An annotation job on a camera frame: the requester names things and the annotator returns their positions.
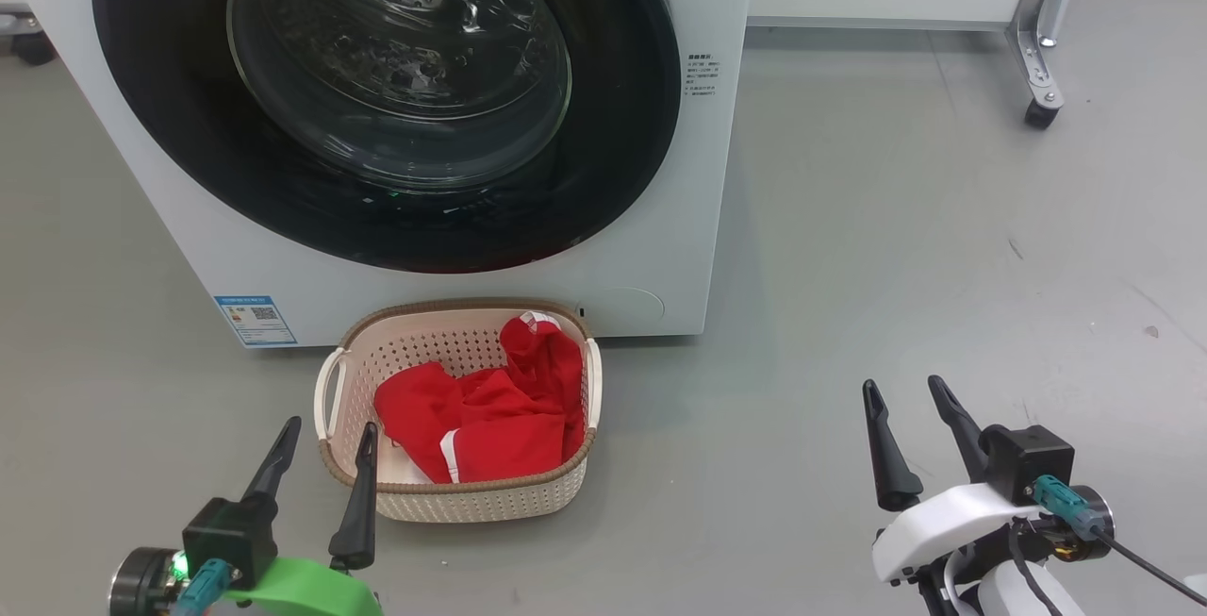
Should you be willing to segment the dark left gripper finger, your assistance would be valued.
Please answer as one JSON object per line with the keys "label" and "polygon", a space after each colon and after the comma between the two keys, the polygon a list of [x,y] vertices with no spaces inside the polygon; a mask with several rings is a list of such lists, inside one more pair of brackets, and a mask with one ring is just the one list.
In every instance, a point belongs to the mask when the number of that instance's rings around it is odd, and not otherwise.
{"label": "dark left gripper finger", "polygon": [[275,500],[276,489],[281,483],[284,473],[293,461],[299,434],[302,430],[301,417],[290,417],[269,448],[267,457],[260,461],[260,467],[253,473],[253,480],[244,492],[241,502],[253,500]]}
{"label": "dark left gripper finger", "polygon": [[354,460],[356,478],[343,521],[328,544],[330,569],[336,573],[361,573],[375,562],[378,441],[377,423],[365,423]]}

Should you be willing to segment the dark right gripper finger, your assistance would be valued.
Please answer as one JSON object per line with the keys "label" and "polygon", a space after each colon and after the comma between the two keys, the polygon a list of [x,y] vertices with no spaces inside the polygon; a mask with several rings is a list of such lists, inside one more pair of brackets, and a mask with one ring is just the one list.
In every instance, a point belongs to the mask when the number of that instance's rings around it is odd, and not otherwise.
{"label": "dark right gripper finger", "polygon": [[862,396],[877,506],[888,512],[912,509],[921,501],[923,486],[902,457],[888,423],[890,411],[875,380],[864,380]]}
{"label": "dark right gripper finger", "polygon": [[984,483],[984,471],[986,471],[989,457],[980,444],[982,428],[979,428],[970,418],[968,409],[954,395],[947,380],[944,380],[941,376],[928,376],[928,388],[931,388],[931,396],[939,417],[954,435],[954,442],[957,444],[970,483]]}

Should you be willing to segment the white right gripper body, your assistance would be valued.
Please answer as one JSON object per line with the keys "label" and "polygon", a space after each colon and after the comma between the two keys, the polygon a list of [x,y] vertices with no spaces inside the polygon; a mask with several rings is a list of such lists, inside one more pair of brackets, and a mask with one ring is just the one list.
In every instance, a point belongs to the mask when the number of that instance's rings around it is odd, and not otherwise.
{"label": "white right gripper body", "polygon": [[896,512],[871,544],[880,582],[919,589],[1062,589],[1046,560],[1116,550],[1112,511],[1086,486],[969,483]]}

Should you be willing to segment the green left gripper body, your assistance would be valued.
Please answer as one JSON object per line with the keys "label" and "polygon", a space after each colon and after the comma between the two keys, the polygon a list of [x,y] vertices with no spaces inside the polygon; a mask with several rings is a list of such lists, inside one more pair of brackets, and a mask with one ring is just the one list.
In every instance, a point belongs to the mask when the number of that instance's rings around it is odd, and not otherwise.
{"label": "green left gripper body", "polygon": [[252,589],[222,559],[194,568],[185,552],[140,547],[126,556],[107,594],[109,615],[208,615],[222,602],[268,615],[383,615],[371,586],[315,560],[278,558]]}

